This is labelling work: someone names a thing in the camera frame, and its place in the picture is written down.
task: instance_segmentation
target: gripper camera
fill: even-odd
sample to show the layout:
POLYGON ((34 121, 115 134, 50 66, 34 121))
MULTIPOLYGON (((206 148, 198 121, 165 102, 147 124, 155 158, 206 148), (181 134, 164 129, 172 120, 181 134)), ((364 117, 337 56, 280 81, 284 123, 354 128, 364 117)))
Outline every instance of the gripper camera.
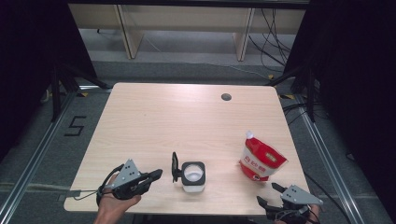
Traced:
POLYGON ((288 224, 305 224, 307 221, 318 224, 309 218, 309 204, 322 205, 323 201, 314 195, 300 189, 296 185, 283 188, 277 183, 272 183, 273 189, 279 191, 282 199, 282 207, 268 205, 268 202, 257 196, 257 201, 265 209, 267 219, 281 220, 288 224))
POLYGON ((149 191, 152 182, 161 178, 163 170, 158 169, 151 173, 140 173, 134 161, 128 160, 125 164, 115 168, 105 179, 96 192, 96 203, 99 205, 103 195, 112 193, 116 199, 128 200, 135 195, 142 195, 149 191), (106 184, 108 179, 119 172, 114 182, 106 184))

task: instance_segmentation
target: snack bag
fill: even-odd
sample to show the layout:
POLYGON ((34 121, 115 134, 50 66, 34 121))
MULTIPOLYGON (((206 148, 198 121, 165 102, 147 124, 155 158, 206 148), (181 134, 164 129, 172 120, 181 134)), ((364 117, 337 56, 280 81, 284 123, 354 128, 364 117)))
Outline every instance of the snack bag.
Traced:
POLYGON ((288 160, 274 148, 267 146, 255 138, 251 131, 247 132, 247 140, 242 153, 242 171, 254 181, 267 181, 288 160))

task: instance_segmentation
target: hand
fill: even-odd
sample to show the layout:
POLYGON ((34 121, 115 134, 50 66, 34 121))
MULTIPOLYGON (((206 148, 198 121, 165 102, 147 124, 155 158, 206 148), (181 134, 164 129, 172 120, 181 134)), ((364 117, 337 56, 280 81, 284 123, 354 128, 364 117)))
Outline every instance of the hand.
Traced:
MULTIPOLYGON (((319 206, 317 206, 316 204, 310 204, 309 206, 311 207, 311 212, 309 213, 309 219, 318 222, 317 217, 319 217, 319 206)), ((287 224, 287 223, 281 220, 275 220, 274 224, 287 224)))
MULTIPOLYGON (((116 179, 117 175, 111 176, 108 183, 112 183, 116 179)), ((131 206, 137 204, 141 199, 140 195, 135 195, 129 200, 118 200, 113 194, 108 193, 102 196, 99 203, 98 215, 94 224, 115 224, 124 215, 126 210, 131 206)))

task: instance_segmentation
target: wooden table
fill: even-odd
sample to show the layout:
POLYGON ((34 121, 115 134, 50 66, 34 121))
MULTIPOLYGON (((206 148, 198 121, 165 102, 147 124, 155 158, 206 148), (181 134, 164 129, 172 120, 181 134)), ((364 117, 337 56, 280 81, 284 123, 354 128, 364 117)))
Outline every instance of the wooden table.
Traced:
MULTIPOLYGON (((308 190, 276 90, 272 87, 119 83, 106 107, 79 167, 74 189, 97 189, 115 167, 134 160, 140 172, 163 169, 163 176, 128 212, 183 215, 264 215, 256 200, 280 206, 276 182, 308 190), (230 101, 221 98, 232 96, 230 101), (267 183, 253 182, 238 163, 245 132, 280 151, 289 162, 267 183), (172 182, 172 152, 179 165, 202 161, 205 189, 186 193, 172 182)), ((68 198, 68 211, 96 212, 95 197, 68 198)))

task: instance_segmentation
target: cable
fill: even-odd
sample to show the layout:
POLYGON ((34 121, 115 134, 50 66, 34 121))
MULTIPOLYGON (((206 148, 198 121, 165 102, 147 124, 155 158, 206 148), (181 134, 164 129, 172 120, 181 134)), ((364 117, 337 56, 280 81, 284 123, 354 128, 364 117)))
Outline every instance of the cable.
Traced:
MULTIPOLYGON (((262 34, 262 36, 263 36, 264 39, 265 39, 265 42, 264 42, 264 44, 262 45, 262 48, 260 49, 260 51, 262 52, 262 55, 263 55, 263 54, 266 54, 267 56, 269 56, 270 58, 272 58, 273 60, 275 60, 276 62, 278 62, 279 64, 281 64, 282 66, 285 66, 285 63, 286 63, 286 60, 287 60, 287 59, 285 60, 285 54, 283 53, 283 49, 282 49, 282 48, 280 47, 280 45, 279 45, 279 41, 277 40, 277 36, 274 35, 274 32, 272 31, 273 27, 276 27, 276 23, 275 23, 275 11, 273 10, 273 21, 272 21, 271 25, 269 24, 268 20, 266 19, 263 10, 262 10, 262 15, 263 15, 263 17, 264 17, 264 19, 265 19, 265 22, 267 23, 267 26, 268 26, 268 29, 269 29, 269 33, 268 33, 268 36, 267 36, 267 37, 265 37, 265 35, 262 34), (271 41, 269 41, 268 37, 269 37, 270 35, 272 35, 272 36, 274 37, 274 39, 276 40, 277 46, 274 45, 273 43, 271 43, 271 41), (278 49, 279 49, 279 53, 280 53, 280 56, 281 56, 281 58, 282 58, 283 63, 280 62, 279 60, 275 59, 272 55, 270 55, 269 53, 267 53, 267 52, 264 50, 266 43, 270 43, 272 46, 274 46, 275 48, 278 48, 278 49)), ((253 42, 253 44, 258 48, 258 46, 254 43, 254 41, 251 39, 250 36, 249 36, 249 38, 250 38, 250 40, 253 42)))
POLYGON ((294 109, 294 108, 298 108, 298 107, 300 107, 300 106, 305 106, 305 105, 306 105, 306 103, 303 103, 303 104, 295 104, 295 105, 287 105, 287 106, 283 107, 282 109, 283 109, 283 112, 286 112, 286 111, 291 111, 291 110, 294 109))
POLYGON ((276 69, 272 69, 272 68, 269 68, 269 67, 267 67, 267 66, 265 66, 265 64, 264 64, 264 62, 262 61, 262 55, 263 55, 263 52, 260 54, 260 60, 261 60, 261 62, 262 62, 262 66, 264 67, 264 68, 266 68, 266 69, 268 69, 268 70, 270 70, 270 71, 273 71, 273 72, 282 72, 282 71, 279 71, 279 70, 276 70, 276 69))
POLYGON ((95 194, 97 192, 97 190, 82 190, 81 192, 87 192, 87 191, 91 192, 91 193, 86 195, 86 196, 84 196, 84 197, 81 197, 81 198, 73 197, 73 199, 76 200, 76 201, 80 201, 80 200, 83 200, 85 198, 90 197, 91 195, 93 195, 93 194, 95 194))
MULTIPOLYGON (((270 34, 268 34, 268 36, 265 36, 264 34, 262 34, 262 37, 264 37, 265 41, 268 42, 272 47, 278 48, 277 45, 273 44, 273 43, 268 39, 268 38, 269 38, 269 35, 270 35, 270 34)), ((284 48, 282 48, 282 49, 285 50, 286 52, 290 52, 290 49, 284 49, 284 48)))
POLYGON ((262 36, 264 36, 265 38, 265 42, 270 43, 272 46, 274 46, 275 48, 279 48, 279 50, 281 51, 280 54, 283 55, 286 58, 286 55, 284 54, 283 50, 290 52, 291 49, 288 48, 287 46, 285 46, 278 38, 277 38, 277 32, 276 32, 276 9, 273 9, 273 21, 271 23, 271 25, 269 24, 267 18, 265 17, 264 11, 262 10, 262 16, 265 19, 265 22, 267 23, 269 32, 268 32, 268 36, 265 37, 264 34, 262 34, 262 36), (276 45, 271 43, 268 40, 269 35, 272 35, 274 40, 276 41, 276 45))
POLYGON ((317 216, 317 214, 315 214, 311 209, 309 209, 309 212, 312 214, 312 215, 314 215, 314 217, 317 219, 317 223, 318 224, 320 224, 320 221, 319 221, 319 217, 317 216))
POLYGON ((280 212, 278 212, 278 213, 276 213, 276 215, 275 215, 275 219, 276 220, 282 220, 282 218, 284 218, 285 216, 287 216, 287 215, 290 215, 290 214, 293 214, 293 213, 296 213, 296 211, 295 210, 284 210, 284 211, 280 211, 280 212))
POLYGON ((253 39, 251 38, 250 35, 248 36, 248 38, 249 38, 250 41, 254 44, 254 46, 256 46, 256 48, 257 48, 259 51, 261 51, 262 53, 264 53, 265 55, 267 55, 268 57, 270 57, 271 59, 273 59, 274 61, 276 61, 276 62, 279 63, 280 65, 285 66, 284 63, 282 63, 280 60, 276 59, 274 56, 272 56, 271 54, 269 54, 268 52, 266 52, 266 51, 263 49, 264 46, 265 46, 265 44, 264 44, 264 46, 262 46, 262 48, 260 48, 260 47, 253 41, 253 39))
POLYGON ((308 177, 312 182, 314 182, 314 184, 315 185, 317 185, 318 186, 318 188, 320 188, 321 190, 322 190, 322 192, 324 193, 324 194, 326 194, 326 196, 335 204, 335 206, 337 206, 337 208, 341 211, 341 213, 344 215, 344 217, 346 218, 346 221, 347 221, 347 223, 351 223, 350 222, 350 219, 349 219, 349 217, 347 216, 347 213, 344 211, 344 209, 335 201, 335 199, 332 197, 332 196, 330 196, 330 194, 314 179, 314 178, 312 178, 312 176, 310 176, 309 174, 307 174, 305 171, 303 171, 304 172, 304 175, 306 176, 306 177, 308 177))
POLYGON ((299 118, 304 113, 306 113, 306 110, 303 113, 299 114, 297 117, 295 117, 291 122, 288 123, 288 125, 291 125, 295 120, 297 120, 297 118, 299 118))

